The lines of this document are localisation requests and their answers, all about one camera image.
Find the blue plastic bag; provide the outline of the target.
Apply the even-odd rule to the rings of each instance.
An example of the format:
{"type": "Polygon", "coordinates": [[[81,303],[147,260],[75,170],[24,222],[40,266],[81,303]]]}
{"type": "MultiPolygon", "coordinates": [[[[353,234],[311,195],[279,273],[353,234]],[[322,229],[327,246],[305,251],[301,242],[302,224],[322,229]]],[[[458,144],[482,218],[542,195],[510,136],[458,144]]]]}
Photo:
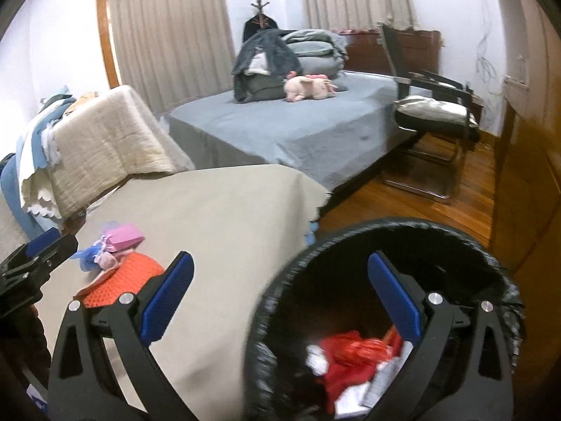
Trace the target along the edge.
{"type": "Polygon", "coordinates": [[[97,271],[100,268],[94,262],[94,258],[102,252],[107,252],[106,248],[104,248],[103,235],[94,244],[84,250],[78,250],[70,258],[71,260],[78,261],[79,267],[83,272],[97,271]]]}

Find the white blue medicine box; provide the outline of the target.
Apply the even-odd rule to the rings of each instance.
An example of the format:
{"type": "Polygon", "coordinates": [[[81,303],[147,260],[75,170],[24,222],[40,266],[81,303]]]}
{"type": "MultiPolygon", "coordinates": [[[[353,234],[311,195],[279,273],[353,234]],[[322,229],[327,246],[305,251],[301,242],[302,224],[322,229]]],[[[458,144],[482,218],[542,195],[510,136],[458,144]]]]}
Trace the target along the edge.
{"type": "Polygon", "coordinates": [[[394,379],[397,377],[413,350],[414,345],[409,341],[405,341],[402,344],[400,355],[378,366],[370,386],[360,401],[360,406],[371,409],[378,404],[383,394],[386,393],[386,390],[388,390],[394,382],[394,379]]]}

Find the pink sock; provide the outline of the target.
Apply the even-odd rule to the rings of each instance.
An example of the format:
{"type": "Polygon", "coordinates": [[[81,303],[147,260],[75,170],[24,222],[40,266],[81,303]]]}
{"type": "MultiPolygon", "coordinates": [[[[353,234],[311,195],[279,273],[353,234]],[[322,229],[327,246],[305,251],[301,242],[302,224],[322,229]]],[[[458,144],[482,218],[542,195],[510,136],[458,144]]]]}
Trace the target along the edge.
{"type": "Polygon", "coordinates": [[[95,256],[94,262],[102,271],[110,271],[118,268],[124,259],[132,253],[132,250],[124,250],[117,253],[102,252],[95,256]]]}

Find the pink face mask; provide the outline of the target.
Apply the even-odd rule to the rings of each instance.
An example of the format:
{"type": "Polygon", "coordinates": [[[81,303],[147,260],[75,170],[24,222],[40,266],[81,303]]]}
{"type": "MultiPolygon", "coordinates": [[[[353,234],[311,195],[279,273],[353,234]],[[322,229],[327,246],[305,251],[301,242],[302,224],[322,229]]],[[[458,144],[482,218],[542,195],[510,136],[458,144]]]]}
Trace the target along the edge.
{"type": "Polygon", "coordinates": [[[143,233],[132,224],[108,227],[103,233],[104,248],[109,253],[117,253],[134,248],[143,241],[143,233]]]}

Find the red cloth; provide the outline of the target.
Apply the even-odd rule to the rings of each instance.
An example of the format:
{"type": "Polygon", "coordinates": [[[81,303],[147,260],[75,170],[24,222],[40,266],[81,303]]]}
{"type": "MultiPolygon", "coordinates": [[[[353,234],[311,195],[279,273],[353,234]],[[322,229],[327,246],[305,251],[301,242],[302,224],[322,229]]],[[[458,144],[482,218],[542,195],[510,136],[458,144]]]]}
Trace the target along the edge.
{"type": "Polygon", "coordinates": [[[322,377],[327,411],[335,410],[335,403],[345,390],[370,381],[378,365],[397,357],[402,345],[403,339],[394,327],[381,339],[362,338],[358,331],[349,331],[319,341],[327,360],[327,371],[322,377]]]}

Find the white tissue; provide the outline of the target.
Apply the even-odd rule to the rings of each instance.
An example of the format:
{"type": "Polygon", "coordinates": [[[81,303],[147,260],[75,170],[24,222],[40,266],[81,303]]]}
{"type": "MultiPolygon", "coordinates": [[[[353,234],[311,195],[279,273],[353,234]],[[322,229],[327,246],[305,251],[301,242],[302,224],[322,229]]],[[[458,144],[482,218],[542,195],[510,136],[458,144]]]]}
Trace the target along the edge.
{"type": "Polygon", "coordinates": [[[321,377],[327,374],[329,363],[322,347],[310,344],[306,347],[305,365],[311,370],[312,374],[321,377]]]}

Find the grey cloth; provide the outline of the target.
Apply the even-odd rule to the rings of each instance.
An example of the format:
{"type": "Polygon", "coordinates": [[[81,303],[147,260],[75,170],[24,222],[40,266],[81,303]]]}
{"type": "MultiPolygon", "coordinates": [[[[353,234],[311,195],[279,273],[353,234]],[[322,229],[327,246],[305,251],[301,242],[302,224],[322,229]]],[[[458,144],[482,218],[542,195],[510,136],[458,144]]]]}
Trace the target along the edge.
{"type": "Polygon", "coordinates": [[[368,392],[371,382],[347,388],[335,402],[335,419],[356,417],[369,412],[369,408],[362,405],[362,400],[368,392]]]}

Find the blue white scalloped cloth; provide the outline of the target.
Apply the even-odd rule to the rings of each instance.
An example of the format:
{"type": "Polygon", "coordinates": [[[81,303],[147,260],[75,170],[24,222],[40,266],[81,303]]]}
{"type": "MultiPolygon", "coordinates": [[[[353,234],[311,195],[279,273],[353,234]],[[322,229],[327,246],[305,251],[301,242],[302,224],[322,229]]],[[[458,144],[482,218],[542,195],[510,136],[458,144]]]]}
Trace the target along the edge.
{"type": "Polygon", "coordinates": [[[30,240],[52,227],[60,227],[62,217],[48,169],[61,162],[54,127],[75,102],[67,92],[48,98],[27,123],[15,153],[4,161],[1,197],[8,206],[9,216],[30,240]]]}

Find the beige quilted blanket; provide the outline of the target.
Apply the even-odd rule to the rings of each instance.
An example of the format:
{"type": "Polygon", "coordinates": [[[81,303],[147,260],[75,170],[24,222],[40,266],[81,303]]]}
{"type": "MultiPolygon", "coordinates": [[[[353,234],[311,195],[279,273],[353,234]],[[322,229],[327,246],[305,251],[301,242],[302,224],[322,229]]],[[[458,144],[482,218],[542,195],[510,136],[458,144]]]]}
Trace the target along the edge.
{"type": "MultiPolygon", "coordinates": [[[[60,227],[130,177],[195,167],[129,86],[76,101],[54,127],[54,137],[61,162],[48,173],[62,217],[60,227]]],[[[1,197],[1,251],[29,240],[1,197]]]]}

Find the wooden wardrobe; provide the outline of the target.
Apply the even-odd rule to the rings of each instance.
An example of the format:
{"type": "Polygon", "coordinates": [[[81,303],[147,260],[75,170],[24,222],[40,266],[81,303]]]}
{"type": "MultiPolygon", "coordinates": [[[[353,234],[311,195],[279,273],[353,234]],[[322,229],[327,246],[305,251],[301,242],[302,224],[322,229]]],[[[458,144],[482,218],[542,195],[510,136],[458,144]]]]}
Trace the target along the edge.
{"type": "Polygon", "coordinates": [[[560,9],[553,0],[521,7],[527,76],[505,84],[492,247],[517,281],[533,281],[560,275],[560,9]]]}

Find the left beige curtain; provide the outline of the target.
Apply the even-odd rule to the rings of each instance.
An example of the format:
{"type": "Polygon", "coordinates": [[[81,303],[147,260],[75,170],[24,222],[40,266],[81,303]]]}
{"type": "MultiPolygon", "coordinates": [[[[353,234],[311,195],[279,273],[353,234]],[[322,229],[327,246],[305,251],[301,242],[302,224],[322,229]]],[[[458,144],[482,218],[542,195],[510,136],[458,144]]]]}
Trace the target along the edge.
{"type": "Polygon", "coordinates": [[[156,115],[233,87],[225,0],[108,0],[123,84],[156,115]]]}

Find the black cantilever chair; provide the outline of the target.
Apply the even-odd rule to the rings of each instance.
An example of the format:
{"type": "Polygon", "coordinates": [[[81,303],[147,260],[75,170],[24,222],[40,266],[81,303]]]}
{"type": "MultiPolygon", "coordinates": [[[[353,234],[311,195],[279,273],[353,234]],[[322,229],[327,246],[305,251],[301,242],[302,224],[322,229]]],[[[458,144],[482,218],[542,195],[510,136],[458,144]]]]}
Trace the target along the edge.
{"type": "MultiPolygon", "coordinates": [[[[391,62],[394,81],[398,86],[397,100],[410,95],[421,95],[439,101],[460,103],[473,113],[473,90],[453,79],[430,71],[411,72],[401,66],[401,53],[397,49],[390,52],[389,41],[394,37],[394,29],[381,23],[380,34],[388,59],[391,62]]],[[[412,136],[410,142],[391,157],[381,178],[385,185],[416,194],[433,201],[450,201],[457,192],[465,155],[479,142],[479,126],[470,127],[453,123],[437,123],[411,118],[396,111],[394,122],[398,128],[412,136]],[[454,148],[450,155],[440,155],[417,148],[418,142],[427,135],[450,142],[454,148]]]]}

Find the silver seat cushion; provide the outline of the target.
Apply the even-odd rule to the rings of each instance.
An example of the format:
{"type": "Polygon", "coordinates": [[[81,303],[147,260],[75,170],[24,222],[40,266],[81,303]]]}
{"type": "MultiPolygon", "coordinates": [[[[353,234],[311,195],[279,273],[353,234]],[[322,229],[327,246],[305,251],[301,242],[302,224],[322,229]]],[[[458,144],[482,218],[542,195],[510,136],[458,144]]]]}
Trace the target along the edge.
{"type": "Polygon", "coordinates": [[[435,100],[421,95],[410,95],[394,102],[396,111],[411,118],[437,123],[453,123],[477,127],[474,114],[460,103],[435,100]]]}

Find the dark grey fleece blanket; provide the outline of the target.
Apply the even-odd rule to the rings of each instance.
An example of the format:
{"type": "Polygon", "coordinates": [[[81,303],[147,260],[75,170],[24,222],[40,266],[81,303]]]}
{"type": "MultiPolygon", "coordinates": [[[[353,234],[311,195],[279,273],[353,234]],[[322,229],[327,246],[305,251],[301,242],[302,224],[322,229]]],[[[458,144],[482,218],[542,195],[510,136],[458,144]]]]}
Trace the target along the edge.
{"type": "Polygon", "coordinates": [[[302,74],[298,56],[283,40],[291,33],[279,28],[264,29],[243,43],[231,72],[237,103],[247,101],[251,76],[263,75],[283,82],[291,72],[302,74]]]}

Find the dark wooden headboard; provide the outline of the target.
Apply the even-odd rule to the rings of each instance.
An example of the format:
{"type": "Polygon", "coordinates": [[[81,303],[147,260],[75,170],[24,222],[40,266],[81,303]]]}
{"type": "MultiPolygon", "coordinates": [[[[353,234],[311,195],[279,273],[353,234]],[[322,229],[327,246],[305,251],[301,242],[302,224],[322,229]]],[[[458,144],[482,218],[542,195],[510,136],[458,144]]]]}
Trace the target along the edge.
{"type": "MultiPolygon", "coordinates": [[[[344,68],[348,71],[392,75],[391,62],[386,54],[378,28],[343,29],[336,31],[347,43],[344,68]]],[[[390,52],[401,53],[401,66],[407,71],[440,73],[441,33],[396,29],[388,44],[390,52]]]]}

